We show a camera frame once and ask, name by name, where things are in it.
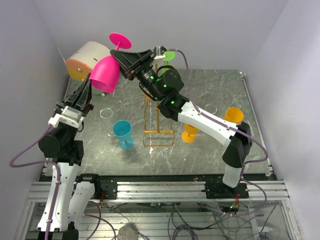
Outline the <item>blue plastic wine glass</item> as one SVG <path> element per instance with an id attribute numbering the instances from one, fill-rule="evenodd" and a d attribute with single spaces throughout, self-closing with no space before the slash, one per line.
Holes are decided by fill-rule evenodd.
<path id="1" fill-rule="evenodd" d="M 134 146 L 132 138 L 132 125 L 127 120 L 119 120 L 113 125 L 113 134 L 118 139 L 118 145 L 122 150 L 129 150 Z"/>

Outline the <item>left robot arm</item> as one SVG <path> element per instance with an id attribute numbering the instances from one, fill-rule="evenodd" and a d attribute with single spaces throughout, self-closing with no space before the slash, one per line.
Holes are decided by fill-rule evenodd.
<path id="1" fill-rule="evenodd" d="M 94 109 L 91 104 L 92 80 L 89 76 L 63 101 L 56 103 L 48 121 L 49 130 L 38 142 L 39 149 L 52 165 L 52 179 L 42 217 L 27 240 L 77 240 L 76 223 L 90 198 L 102 193 L 97 174 L 81 174 L 84 144 L 75 137 L 84 118 Z"/>

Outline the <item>green plastic wine glass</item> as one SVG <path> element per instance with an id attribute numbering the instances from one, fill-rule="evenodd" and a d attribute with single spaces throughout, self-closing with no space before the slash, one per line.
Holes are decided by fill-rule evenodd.
<path id="1" fill-rule="evenodd" d="M 165 58 L 163 59 L 164 65 L 171 67 L 172 65 L 170 64 L 170 61 L 172 61 L 175 58 L 176 53 L 174 51 L 166 51 L 164 55 L 165 55 Z"/>

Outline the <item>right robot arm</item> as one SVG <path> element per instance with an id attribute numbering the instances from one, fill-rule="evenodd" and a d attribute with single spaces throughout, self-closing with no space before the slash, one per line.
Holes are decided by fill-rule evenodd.
<path id="1" fill-rule="evenodd" d="M 140 89 L 153 101 L 158 101 L 160 113 L 173 121 L 191 125 L 216 139 L 226 150 L 222 155 L 225 171 L 220 186 L 226 198 L 238 192 L 244 162 L 252 147 L 251 128 L 245 122 L 221 119 L 198 107 L 180 93 L 184 87 L 181 75 L 171 65 L 164 65 L 161 75 L 153 69 L 156 54 L 150 49 L 142 52 L 111 50 L 120 73 L 130 81 L 138 79 Z"/>

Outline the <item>pink plastic wine glass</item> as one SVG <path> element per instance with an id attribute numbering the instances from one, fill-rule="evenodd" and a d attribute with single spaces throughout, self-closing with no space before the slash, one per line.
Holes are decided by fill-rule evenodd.
<path id="1" fill-rule="evenodd" d="M 130 49 L 131 41 L 123 34 L 112 32 L 110 41 L 115 45 L 115 50 Z M 102 58 L 94 66 L 89 79 L 91 85 L 106 93 L 113 93 L 120 77 L 120 66 L 112 55 Z"/>

